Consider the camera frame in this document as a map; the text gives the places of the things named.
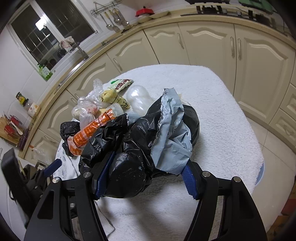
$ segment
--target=black plastic bag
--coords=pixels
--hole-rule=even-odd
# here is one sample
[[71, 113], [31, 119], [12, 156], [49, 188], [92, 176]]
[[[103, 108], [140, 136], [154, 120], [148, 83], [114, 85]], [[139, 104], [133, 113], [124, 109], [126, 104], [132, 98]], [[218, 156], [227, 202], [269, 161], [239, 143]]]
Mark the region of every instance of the black plastic bag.
[[[157, 169], [150, 155], [161, 116], [160, 101], [161, 97], [131, 127], [126, 114], [115, 118], [105, 128], [99, 128], [85, 146], [79, 163], [80, 173], [102, 161], [108, 151], [116, 150], [104, 196], [134, 197], [152, 183], [152, 178], [173, 175]], [[190, 129], [191, 143], [195, 145], [199, 137], [199, 120], [193, 107], [183, 107], [183, 121]]]
[[[109, 168], [105, 196], [131, 198], [143, 192], [152, 183], [152, 178], [173, 175], [155, 168], [150, 155], [161, 116], [160, 100], [161, 98], [154, 102], [147, 114], [139, 118], [124, 136]], [[188, 105], [183, 107], [183, 122], [190, 129], [191, 143], [194, 146], [200, 131], [198, 116], [193, 107]]]
[[68, 147], [68, 137], [74, 136], [77, 132], [80, 131], [80, 122], [77, 121], [66, 121], [63, 122], [60, 126], [60, 132], [61, 138], [63, 139], [64, 143], [62, 144], [63, 149], [65, 150], [65, 153], [67, 156], [73, 157], [74, 155], [70, 152]]
[[104, 159], [108, 151], [116, 150], [127, 131], [126, 114], [120, 115], [109, 121], [106, 126], [98, 128], [82, 151], [78, 165], [80, 173], [86, 171], [86, 169], [83, 169], [84, 163], [92, 168], [97, 162]]

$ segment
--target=green bottle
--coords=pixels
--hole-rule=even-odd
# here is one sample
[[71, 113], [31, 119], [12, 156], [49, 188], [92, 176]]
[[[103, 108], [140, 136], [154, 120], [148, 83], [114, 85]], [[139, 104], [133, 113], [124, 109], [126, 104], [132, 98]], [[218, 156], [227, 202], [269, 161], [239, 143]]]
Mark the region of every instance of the green bottle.
[[38, 64], [39, 67], [39, 74], [44, 78], [46, 81], [50, 79], [52, 76], [52, 72], [46, 67], [41, 64]]

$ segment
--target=white towel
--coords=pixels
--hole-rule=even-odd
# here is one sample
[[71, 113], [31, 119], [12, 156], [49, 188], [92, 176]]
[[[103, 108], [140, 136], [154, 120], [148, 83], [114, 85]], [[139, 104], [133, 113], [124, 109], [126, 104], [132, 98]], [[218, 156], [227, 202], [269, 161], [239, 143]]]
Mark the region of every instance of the white towel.
[[[249, 192], [253, 192], [263, 163], [260, 146], [244, 113], [210, 69], [161, 64], [137, 68], [118, 78], [135, 80], [135, 84], [144, 86], [155, 99], [164, 88], [174, 88], [182, 94], [200, 120], [200, 137], [191, 160], [216, 177], [241, 177]], [[57, 158], [61, 157], [63, 165], [54, 176], [64, 180], [75, 178], [79, 173], [79, 158], [65, 157], [60, 144]], [[110, 241], [183, 240], [197, 207], [181, 176], [155, 178], [143, 193], [131, 199], [103, 197], [97, 203], [115, 228], [108, 237]], [[219, 199], [217, 213], [221, 213], [221, 208]], [[211, 239], [217, 236], [219, 221], [217, 215]]]

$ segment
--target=plate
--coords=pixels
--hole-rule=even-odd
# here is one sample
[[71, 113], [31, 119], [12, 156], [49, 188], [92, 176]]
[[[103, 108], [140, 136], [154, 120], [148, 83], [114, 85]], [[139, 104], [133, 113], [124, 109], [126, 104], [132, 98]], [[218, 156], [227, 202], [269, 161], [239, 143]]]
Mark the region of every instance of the plate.
[[164, 12], [159, 12], [159, 13], [156, 13], [156, 14], [153, 14], [153, 15], [150, 15], [151, 18], [161, 18], [161, 17], [164, 17], [166, 15], [168, 15], [170, 11], [164, 11]]

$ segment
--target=blue gripper pad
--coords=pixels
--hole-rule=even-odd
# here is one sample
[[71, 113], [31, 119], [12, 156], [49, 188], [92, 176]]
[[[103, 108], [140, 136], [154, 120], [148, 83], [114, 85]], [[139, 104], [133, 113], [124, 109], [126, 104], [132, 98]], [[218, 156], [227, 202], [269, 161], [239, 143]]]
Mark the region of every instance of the blue gripper pad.
[[61, 159], [55, 159], [48, 167], [43, 169], [44, 177], [50, 177], [62, 165]]
[[191, 172], [188, 165], [186, 165], [181, 172], [183, 181], [185, 183], [187, 192], [189, 195], [193, 196], [195, 200], [198, 199], [198, 191], [196, 187], [196, 179], [194, 178], [193, 173]]
[[115, 157], [116, 152], [113, 151], [112, 154], [110, 155], [108, 161], [106, 162], [100, 177], [97, 180], [97, 190], [95, 193], [96, 198], [100, 198], [101, 196], [103, 196], [107, 190], [107, 176], [108, 176], [108, 172], [109, 172], [109, 167]]

